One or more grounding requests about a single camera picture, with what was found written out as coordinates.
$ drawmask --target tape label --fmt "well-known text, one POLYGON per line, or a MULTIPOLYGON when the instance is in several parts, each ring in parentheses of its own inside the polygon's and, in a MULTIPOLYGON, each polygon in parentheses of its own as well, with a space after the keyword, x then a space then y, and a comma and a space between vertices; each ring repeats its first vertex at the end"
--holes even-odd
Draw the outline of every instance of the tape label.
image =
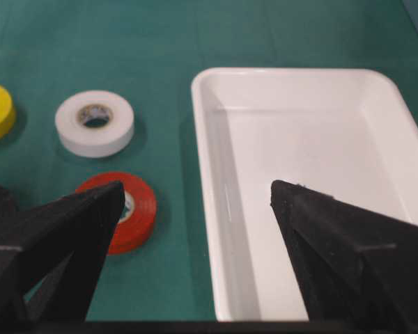
POLYGON ((113 118, 113 113, 108 106, 103 104, 89 104, 79 110, 77 121, 79 124, 96 129, 107 125, 113 118))
POLYGON ((125 195, 125 205, 123 213, 121 214, 121 218, 118 221, 118 224, 121 224, 123 221, 126 221, 129 219, 131 215, 133 215, 134 209, 136 207, 136 204, 134 202, 134 199, 132 195, 130 195, 127 191, 124 191, 125 195))

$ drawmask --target table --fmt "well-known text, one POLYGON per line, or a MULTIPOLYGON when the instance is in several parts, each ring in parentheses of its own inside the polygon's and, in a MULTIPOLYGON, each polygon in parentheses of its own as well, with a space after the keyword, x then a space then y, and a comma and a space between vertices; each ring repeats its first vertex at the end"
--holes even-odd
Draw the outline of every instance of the table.
POLYGON ((418 124, 418 35, 401 0, 0 0, 0 84, 18 112, 0 184, 21 209, 111 170, 157 195, 152 237, 107 258, 88 319, 215 318, 189 87, 224 66, 371 68, 418 124), (54 127, 59 104, 91 89, 135 110, 134 139, 104 159, 69 153, 54 127))

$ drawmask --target white tray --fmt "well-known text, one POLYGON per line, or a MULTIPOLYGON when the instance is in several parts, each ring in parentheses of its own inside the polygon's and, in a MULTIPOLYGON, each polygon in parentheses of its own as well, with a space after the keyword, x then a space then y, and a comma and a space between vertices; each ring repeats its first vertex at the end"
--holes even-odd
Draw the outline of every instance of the white tray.
POLYGON ((418 129, 387 77, 218 68, 192 99, 218 320, 307 319, 273 180, 418 225, 418 129))

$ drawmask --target red tape roll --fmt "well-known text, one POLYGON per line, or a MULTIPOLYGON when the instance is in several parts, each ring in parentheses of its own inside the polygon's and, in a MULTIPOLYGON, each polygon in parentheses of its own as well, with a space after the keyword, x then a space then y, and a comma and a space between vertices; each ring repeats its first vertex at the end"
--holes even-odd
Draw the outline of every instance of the red tape roll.
POLYGON ((156 199, 153 190, 141 178, 122 172, 110 172, 86 180, 76 192, 111 181, 121 181, 125 190, 128 213, 118 222, 108 254, 121 254, 142 245, 150 236, 155 224, 156 199))

